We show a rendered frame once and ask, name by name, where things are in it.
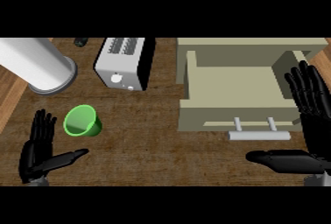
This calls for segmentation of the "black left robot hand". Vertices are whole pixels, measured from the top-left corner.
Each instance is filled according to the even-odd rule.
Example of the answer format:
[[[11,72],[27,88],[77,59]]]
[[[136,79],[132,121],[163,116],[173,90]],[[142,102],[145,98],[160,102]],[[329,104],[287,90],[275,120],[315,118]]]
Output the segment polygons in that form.
[[[79,149],[54,155],[57,122],[58,118],[43,109],[36,112],[30,138],[24,144],[18,166],[24,184],[30,184],[34,179],[48,177],[51,171],[73,165],[79,158],[89,153],[89,149]]]

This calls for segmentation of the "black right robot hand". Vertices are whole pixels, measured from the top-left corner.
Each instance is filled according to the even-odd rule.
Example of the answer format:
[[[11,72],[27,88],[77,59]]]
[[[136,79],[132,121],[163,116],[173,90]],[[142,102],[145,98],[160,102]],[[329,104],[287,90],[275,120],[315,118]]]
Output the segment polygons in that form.
[[[331,176],[331,93],[317,67],[303,60],[284,78],[300,112],[308,151],[256,150],[246,154],[246,159],[278,173]]]

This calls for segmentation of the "green cup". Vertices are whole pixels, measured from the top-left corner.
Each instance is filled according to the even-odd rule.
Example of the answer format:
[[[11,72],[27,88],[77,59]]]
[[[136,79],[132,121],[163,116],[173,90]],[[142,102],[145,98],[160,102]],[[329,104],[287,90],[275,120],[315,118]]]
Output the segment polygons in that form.
[[[98,112],[91,105],[79,105],[68,111],[64,130],[73,137],[94,137],[99,134],[102,123]]]

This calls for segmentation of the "beige open drawer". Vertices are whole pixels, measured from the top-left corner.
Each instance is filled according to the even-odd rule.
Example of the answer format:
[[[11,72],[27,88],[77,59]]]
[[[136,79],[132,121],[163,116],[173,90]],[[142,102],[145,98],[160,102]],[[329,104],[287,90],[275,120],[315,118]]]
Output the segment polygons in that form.
[[[185,98],[181,99],[181,131],[228,131],[235,121],[246,130],[302,129],[300,115],[286,81],[299,61],[286,52],[271,66],[198,65],[197,52],[187,53]]]

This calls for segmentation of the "beige cabinet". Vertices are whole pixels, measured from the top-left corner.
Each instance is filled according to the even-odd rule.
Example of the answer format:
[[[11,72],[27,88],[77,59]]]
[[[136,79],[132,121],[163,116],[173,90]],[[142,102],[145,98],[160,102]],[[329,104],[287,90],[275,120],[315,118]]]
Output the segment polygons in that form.
[[[324,38],[178,38],[176,82],[184,83],[187,53],[197,53],[200,67],[269,67],[287,51],[311,60],[329,43]]]

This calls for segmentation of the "white cylindrical container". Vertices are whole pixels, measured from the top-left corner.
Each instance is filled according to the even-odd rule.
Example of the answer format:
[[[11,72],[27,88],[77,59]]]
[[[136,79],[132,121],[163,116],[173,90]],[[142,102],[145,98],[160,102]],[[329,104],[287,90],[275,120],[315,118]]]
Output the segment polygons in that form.
[[[29,83],[39,95],[55,95],[79,75],[76,61],[48,38],[0,38],[0,65]]]

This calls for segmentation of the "silver toaster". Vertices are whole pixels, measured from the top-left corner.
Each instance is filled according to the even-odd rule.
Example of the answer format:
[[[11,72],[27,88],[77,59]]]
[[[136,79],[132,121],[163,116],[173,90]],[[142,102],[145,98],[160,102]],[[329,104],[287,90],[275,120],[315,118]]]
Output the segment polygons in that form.
[[[94,69],[108,88],[145,91],[156,38],[105,38]]]

